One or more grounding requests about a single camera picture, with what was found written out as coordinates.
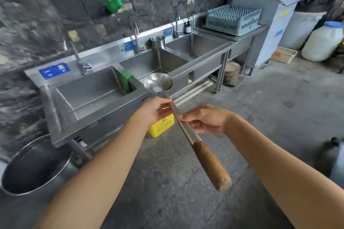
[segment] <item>concrete floor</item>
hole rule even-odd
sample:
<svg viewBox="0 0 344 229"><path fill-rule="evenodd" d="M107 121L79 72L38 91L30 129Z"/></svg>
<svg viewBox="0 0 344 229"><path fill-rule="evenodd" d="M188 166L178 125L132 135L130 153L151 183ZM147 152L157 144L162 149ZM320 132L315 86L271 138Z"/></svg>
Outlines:
<svg viewBox="0 0 344 229"><path fill-rule="evenodd" d="M294 58L271 61L239 87L212 87L180 109L208 103L234 111L296 157L313 165L333 136L344 136L344 75ZM293 228L227 138L201 135L230 174L228 192L217 192L178 125L144 140L102 228ZM4 197L2 228L30 228L48 201Z"/></svg>

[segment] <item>stone wall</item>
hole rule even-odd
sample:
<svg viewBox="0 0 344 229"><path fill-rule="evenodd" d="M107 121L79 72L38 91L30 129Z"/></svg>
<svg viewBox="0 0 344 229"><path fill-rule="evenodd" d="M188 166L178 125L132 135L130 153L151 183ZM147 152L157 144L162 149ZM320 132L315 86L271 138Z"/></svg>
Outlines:
<svg viewBox="0 0 344 229"><path fill-rule="evenodd" d="M108 0L0 0L0 155L11 157L47 133L39 92L23 70L70 55L70 36L84 51L175 19L223 5L225 0L123 0L110 15Z"/></svg>

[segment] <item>person's left hand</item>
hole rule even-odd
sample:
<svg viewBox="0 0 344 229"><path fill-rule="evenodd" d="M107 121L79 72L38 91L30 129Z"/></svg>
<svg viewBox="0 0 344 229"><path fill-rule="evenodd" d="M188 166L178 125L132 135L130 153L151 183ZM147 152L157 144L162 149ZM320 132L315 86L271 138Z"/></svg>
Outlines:
<svg viewBox="0 0 344 229"><path fill-rule="evenodd" d="M142 106L135 112L146 119L149 125L153 125L158 120L166 118L172 114L170 106L168 105L172 99L165 99L160 97L149 98L144 101Z"/></svg>

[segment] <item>faucet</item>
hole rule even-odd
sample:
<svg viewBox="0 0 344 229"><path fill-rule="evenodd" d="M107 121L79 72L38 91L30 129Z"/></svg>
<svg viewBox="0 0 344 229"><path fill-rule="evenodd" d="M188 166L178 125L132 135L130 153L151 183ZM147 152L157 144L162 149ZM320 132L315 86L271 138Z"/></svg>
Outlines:
<svg viewBox="0 0 344 229"><path fill-rule="evenodd" d="M136 44L136 49L138 52L143 52L145 48L143 46L139 46L139 41L137 40L137 36L139 35L139 28L137 27L136 22L134 22L135 27L134 27L134 35L135 35L135 44Z"/></svg>
<svg viewBox="0 0 344 229"><path fill-rule="evenodd" d="M178 30L178 21L180 20L180 17L178 15L178 11L175 11L175 29L174 29L174 37L178 38L179 35L181 35L183 32L179 32Z"/></svg>
<svg viewBox="0 0 344 229"><path fill-rule="evenodd" d="M75 55L75 58L76 58L76 65L78 66L78 69L79 69L80 73L82 75L84 75L84 76L88 75L89 73L92 72L92 67L88 63L84 63L83 61L81 61L81 58L79 56L79 53L78 53L74 43L71 41L70 44L71 44L71 47L72 47L72 49L74 51L74 55ZM67 42L66 42L65 39L63 39L63 49L65 51L68 50Z"/></svg>

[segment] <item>hand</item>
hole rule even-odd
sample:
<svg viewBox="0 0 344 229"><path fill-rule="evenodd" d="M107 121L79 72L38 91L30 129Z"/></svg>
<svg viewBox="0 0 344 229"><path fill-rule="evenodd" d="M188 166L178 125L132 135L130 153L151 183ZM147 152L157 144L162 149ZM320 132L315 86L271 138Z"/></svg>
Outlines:
<svg viewBox="0 0 344 229"><path fill-rule="evenodd" d="M187 113L179 116L181 121L187 121L197 133L209 132L222 135L225 122L234 113L208 104L198 105Z"/></svg>
<svg viewBox="0 0 344 229"><path fill-rule="evenodd" d="M165 99L160 97L154 97L144 101L142 106L134 113L134 115L140 115L146 119L149 125L153 125L158 120L166 118L172 114L170 105L172 99Z"/></svg>

